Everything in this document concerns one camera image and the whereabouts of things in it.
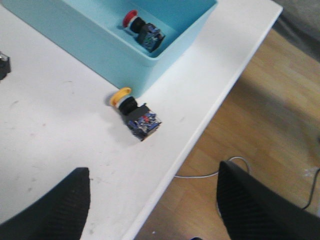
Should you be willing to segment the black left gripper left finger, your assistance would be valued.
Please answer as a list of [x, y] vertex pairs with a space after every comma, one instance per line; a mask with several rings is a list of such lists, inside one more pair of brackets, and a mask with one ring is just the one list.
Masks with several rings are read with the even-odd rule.
[[75, 168], [25, 210], [0, 225], [2, 240], [79, 240], [90, 209], [90, 171]]

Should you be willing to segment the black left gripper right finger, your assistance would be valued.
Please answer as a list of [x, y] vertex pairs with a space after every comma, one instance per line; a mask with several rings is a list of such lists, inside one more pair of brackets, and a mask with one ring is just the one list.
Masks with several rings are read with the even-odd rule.
[[216, 199], [232, 240], [318, 240], [319, 217], [294, 205], [235, 163], [219, 164]]

